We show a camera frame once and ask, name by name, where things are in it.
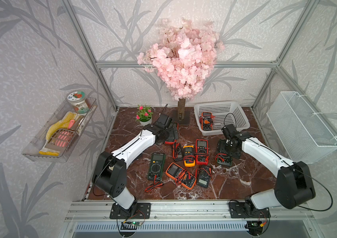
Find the orange Victor 890F multimeter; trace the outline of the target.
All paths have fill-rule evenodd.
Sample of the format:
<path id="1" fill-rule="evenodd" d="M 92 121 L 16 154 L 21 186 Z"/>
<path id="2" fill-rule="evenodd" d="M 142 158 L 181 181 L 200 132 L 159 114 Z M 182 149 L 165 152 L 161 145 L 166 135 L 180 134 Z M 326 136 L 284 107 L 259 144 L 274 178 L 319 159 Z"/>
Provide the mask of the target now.
<path id="1" fill-rule="evenodd" d="M 202 112 L 199 122 L 201 129 L 204 131 L 212 131 L 214 125 L 214 116 L 210 112 Z"/>

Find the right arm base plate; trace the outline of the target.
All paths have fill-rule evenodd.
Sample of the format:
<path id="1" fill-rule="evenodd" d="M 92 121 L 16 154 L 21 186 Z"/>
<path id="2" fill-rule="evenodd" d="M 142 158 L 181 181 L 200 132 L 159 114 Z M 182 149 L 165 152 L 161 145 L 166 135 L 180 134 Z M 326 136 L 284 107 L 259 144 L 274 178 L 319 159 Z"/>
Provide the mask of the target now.
<path id="1" fill-rule="evenodd" d="M 251 202 L 240 202 L 237 200 L 229 201 L 229 212 L 231 218 L 241 219 L 264 219 L 271 218 L 269 208 L 257 209 Z"/>

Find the red ANENG DT9205A multimeter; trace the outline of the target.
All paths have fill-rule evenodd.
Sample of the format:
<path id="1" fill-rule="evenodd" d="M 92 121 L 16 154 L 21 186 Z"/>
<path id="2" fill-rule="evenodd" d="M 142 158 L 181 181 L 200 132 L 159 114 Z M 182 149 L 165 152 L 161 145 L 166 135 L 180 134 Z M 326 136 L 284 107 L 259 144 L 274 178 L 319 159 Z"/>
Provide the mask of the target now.
<path id="1" fill-rule="evenodd" d="M 177 122 L 171 123 L 170 126 L 167 128 L 167 132 L 169 136 L 165 141 L 165 144 L 173 145 L 174 141 L 177 141 L 179 139 L 178 123 Z"/>

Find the green XUXIN multimeter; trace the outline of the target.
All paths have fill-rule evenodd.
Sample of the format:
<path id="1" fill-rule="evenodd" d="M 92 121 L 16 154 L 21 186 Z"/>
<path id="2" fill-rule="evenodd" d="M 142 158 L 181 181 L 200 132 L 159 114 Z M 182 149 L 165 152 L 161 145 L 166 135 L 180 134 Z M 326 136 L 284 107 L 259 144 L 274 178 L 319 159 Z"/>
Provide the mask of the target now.
<path id="1" fill-rule="evenodd" d="M 226 140 L 220 139 L 217 145 L 217 153 L 215 160 L 217 164 L 231 167 L 233 163 L 232 157 L 226 152 Z"/>

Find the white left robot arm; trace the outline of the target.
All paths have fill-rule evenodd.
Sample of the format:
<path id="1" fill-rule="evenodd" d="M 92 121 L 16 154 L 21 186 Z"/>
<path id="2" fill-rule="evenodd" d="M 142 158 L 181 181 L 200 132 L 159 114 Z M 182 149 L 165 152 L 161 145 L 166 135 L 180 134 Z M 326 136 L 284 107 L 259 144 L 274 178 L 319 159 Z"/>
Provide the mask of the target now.
<path id="1" fill-rule="evenodd" d="M 92 184 L 129 213 L 137 209 L 137 199 L 126 188 L 127 169 L 137 157 L 154 144 L 163 144 L 169 138 L 172 118 L 159 114 L 158 119 L 143 127 L 131 141 L 113 152 L 102 152 L 95 167 Z"/>

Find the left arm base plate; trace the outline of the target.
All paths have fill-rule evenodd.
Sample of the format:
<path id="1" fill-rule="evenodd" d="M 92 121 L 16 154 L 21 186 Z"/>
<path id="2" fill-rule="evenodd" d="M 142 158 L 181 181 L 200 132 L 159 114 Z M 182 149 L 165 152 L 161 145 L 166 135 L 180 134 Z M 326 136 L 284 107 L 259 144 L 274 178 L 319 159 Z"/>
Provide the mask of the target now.
<path id="1" fill-rule="evenodd" d="M 125 209 L 114 203 L 110 213 L 110 219 L 149 219 L 151 203 L 137 202 L 132 204 L 129 209 Z"/>

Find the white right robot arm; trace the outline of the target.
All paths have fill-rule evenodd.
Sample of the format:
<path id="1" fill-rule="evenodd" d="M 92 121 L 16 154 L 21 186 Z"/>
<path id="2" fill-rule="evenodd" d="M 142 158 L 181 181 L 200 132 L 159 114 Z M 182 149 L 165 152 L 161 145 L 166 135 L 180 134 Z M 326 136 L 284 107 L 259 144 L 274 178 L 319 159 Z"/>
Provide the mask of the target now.
<path id="1" fill-rule="evenodd" d="M 282 206 L 293 209 L 316 196 L 310 169 L 303 162 L 294 162 L 268 148 L 258 138 L 247 132 L 238 132 L 233 124 L 222 128 L 228 154 L 250 155 L 265 166 L 276 178 L 275 187 L 253 194 L 245 199 L 247 211 Z"/>

